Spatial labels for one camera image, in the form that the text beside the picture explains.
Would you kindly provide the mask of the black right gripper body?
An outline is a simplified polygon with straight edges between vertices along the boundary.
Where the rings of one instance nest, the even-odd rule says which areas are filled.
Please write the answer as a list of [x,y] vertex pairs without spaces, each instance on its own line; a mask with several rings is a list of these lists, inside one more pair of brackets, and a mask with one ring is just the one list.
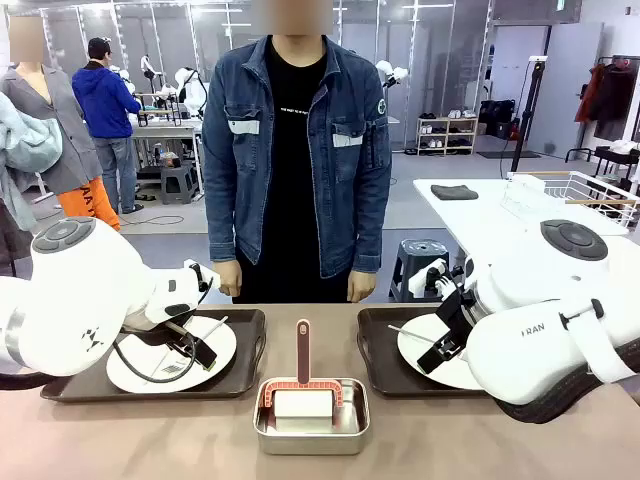
[[461,293],[455,290],[443,298],[436,310],[436,316],[447,327],[446,333],[437,341],[438,346],[465,346],[473,328],[473,320],[468,309],[474,306],[476,299],[473,293]]

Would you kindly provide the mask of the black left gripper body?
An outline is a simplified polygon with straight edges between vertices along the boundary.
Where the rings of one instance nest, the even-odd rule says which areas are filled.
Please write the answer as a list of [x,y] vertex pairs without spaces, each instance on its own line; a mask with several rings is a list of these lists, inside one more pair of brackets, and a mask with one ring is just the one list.
[[194,356],[195,337],[186,330],[187,319],[173,319],[157,325],[154,329],[144,331],[132,327],[121,328],[122,334],[132,334],[148,346],[166,346],[185,358]]

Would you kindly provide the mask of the person's right hand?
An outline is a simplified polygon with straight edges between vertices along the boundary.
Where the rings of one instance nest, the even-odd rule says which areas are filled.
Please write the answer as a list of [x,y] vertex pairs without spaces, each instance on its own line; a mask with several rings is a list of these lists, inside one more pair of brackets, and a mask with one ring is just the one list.
[[240,295],[242,287],[242,270],[237,260],[217,262],[214,271],[220,277],[219,291],[231,298]]

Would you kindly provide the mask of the person's left hand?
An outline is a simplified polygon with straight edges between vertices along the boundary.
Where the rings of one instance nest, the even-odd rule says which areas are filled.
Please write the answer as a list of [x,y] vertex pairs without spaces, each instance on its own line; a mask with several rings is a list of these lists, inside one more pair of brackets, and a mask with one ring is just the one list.
[[368,298],[376,287],[376,275],[352,270],[348,276],[347,301],[359,303]]

